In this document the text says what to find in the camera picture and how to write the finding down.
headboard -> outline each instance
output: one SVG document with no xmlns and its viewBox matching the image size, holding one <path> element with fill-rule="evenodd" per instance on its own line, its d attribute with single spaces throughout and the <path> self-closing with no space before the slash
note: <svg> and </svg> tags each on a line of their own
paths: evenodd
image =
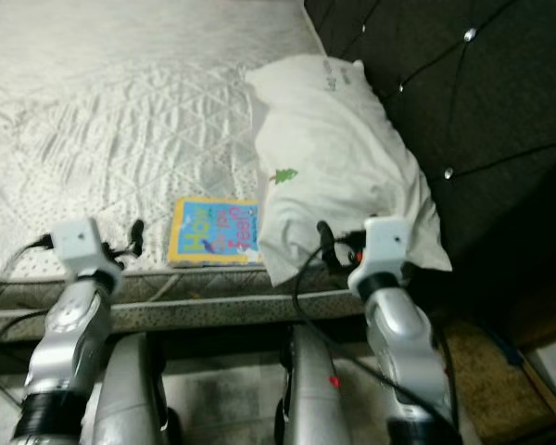
<svg viewBox="0 0 556 445">
<path fill-rule="evenodd" d="M 556 261 L 556 0 L 305 3 L 328 55 L 364 62 L 472 292 Z"/>
</svg>

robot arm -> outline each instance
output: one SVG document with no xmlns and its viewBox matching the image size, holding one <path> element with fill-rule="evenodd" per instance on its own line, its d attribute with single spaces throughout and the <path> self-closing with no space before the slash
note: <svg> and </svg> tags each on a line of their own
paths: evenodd
<svg viewBox="0 0 556 445">
<path fill-rule="evenodd" d="M 47 314 L 44 337 L 31 357 L 14 444 L 78 443 L 111 328 L 111 296 L 122 281 L 95 220 L 60 224 L 51 238 L 71 279 Z"/>
<path fill-rule="evenodd" d="M 384 375 L 440 414 L 434 417 L 405 395 L 381 385 L 379 401 L 391 443 L 461 444 L 451 425 L 449 381 L 432 346 L 431 324 L 399 285 L 411 227 L 391 217 L 371 218 L 365 229 L 366 248 L 348 286 L 364 303 L 369 345 Z"/>
</svg>

book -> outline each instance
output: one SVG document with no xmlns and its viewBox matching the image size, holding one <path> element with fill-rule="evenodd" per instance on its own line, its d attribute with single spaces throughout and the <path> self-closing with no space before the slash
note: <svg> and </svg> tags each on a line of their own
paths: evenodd
<svg viewBox="0 0 556 445">
<path fill-rule="evenodd" d="M 170 266 L 260 265 L 256 201 L 183 197 L 175 204 Z"/>
</svg>

red light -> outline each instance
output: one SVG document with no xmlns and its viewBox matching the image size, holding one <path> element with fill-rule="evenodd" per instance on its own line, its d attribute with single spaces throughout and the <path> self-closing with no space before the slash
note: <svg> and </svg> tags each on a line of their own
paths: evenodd
<svg viewBox="0 0 556 445">
<path fill-rule="evenodd" d="M 337 378 L 335 375 L 332 375 L 330 377 L 330 383 L 332 384 L 332 386 L 336 389 L 340 389 L 340 379 Z"/>
</svg>

white pillow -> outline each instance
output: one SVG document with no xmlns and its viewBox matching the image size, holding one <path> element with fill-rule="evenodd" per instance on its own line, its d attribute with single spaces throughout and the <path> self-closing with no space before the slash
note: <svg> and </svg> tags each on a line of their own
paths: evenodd
<svg viewBox="0 0 556 445">
<path fill-rule="evenodd" d="M 258 114 L 259 176 L 270 178 L 260 187 L 259 249 L 273 285 L 292 278 L 319 246 L 318 221 L 338 236 L 375 214 L 413 223 L 409 262 L 451 269 L 423 173 L 362 67 L 297 56 L 251 71 L 246 81 Z"/>
</svg>

